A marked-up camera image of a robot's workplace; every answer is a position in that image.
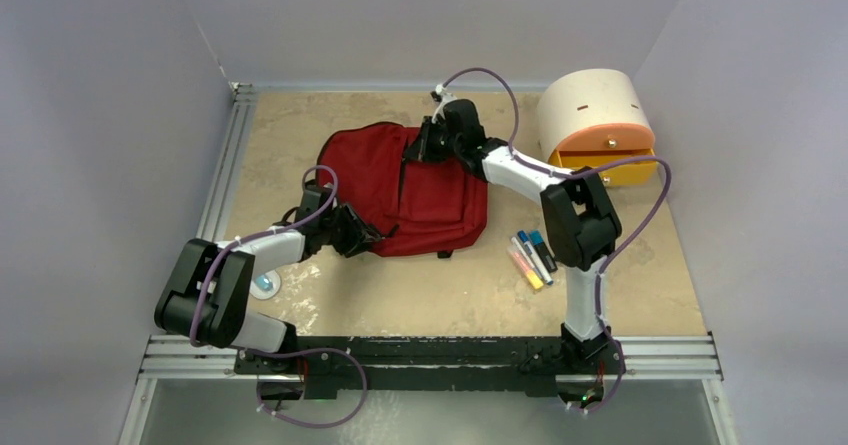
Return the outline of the red student backpack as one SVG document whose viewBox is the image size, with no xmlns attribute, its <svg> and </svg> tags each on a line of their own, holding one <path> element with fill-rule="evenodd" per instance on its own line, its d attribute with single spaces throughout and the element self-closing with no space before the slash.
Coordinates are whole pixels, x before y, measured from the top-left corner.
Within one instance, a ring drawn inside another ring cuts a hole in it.
<svg viewBox="0 0 848 445">
<path fill-rule="evenodd" d="M 488 221 L 488 184 L 455 159 L 423 163 L 404 152 L 419 130 L 377 122 L 333 133 L 316 163 L 338 177 L 337 200 L 349 205 L 372 234 L 347 236 L 344 252 L 380 257 L 450 255 L 470 247 Z"/>
</svg>

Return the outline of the dark marker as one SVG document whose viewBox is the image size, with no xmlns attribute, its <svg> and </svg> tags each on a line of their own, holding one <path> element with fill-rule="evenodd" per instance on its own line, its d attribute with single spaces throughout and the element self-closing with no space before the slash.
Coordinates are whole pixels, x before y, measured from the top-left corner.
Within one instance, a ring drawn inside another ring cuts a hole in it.
<svg viewBox="0 0 848 445">
<path fill-rule="evenodd" d="M 541 259 L 544 268 L 550 274 L 555 273 L 558 270 L 558 267 L 553 254 L 551 253 L 546 242 L 543 239 L 542 234 L 538 230 L 532 230 L 529 233 L 529 238 L 531 245 L 536 251 L 536 254 Z"/>
</svg>

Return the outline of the yellow marker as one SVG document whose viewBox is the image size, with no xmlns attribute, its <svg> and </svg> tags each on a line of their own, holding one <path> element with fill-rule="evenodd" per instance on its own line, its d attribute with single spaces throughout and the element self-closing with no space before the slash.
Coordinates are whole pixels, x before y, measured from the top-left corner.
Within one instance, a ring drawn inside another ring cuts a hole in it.
<svg viewBox="0 0 848 445">
<path fill-rule="evenodd" d="M 507 248 L 507 252 L 508 252 L 511 260 L 515 264 L 515 266 L 518 268 L 520 273 L 524 276 L 527 283 L 530 285 L 530 287 L 534 291 L 542 290 L 543 287 L 544 287 L 544 283 L 542 282 L 540 277 L 537 275 L 537 273 L 535 272 L 533 267 L 530 265 L 528 260 L 521 253 L 519 248 L 516 245 L 509 245 L 508 248 Z"/>
</svg>

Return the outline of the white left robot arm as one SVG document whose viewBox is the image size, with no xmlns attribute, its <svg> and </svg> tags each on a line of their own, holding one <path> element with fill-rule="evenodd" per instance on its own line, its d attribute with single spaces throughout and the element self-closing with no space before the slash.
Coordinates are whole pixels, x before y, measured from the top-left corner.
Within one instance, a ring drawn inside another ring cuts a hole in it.
<svg viewBox="0 0 848 445">
<path fill-rule="evenodd" d="M 301 353 L 296 328 L 249 311 L 254 282 L 311 258 L 325 246 L 352 257 L 383 238 L 350 204 L 340 202 L 330 186 L 309 184 L 300 204 L 264 231 L 230 241 L 189 240 L 155 307 L 154 322 L 194 346 L 244 351 L 259 356 L 272 373 L 287 373 Z"/>
</svg>

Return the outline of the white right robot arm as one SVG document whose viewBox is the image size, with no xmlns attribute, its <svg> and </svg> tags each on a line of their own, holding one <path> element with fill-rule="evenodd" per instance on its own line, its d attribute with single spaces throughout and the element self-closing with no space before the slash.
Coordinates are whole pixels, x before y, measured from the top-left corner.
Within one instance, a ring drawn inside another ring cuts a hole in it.
<svg viewBox="0 0 848 445">
<path fill-rule="evenodd" d="M 466 174 L 512 190 L 540 206 L 547 243 L 566 272 L 561 357 L 576 372 L 596 364 L 612 345 L 604 318 L 603 266 L 622 225 L 600 177 L 584 168 L 557 168 L 487 136 L 474 103 L 442 98 L 423 118 L 404 153 L 407 161 L 457 161 Z"/>
</svg>

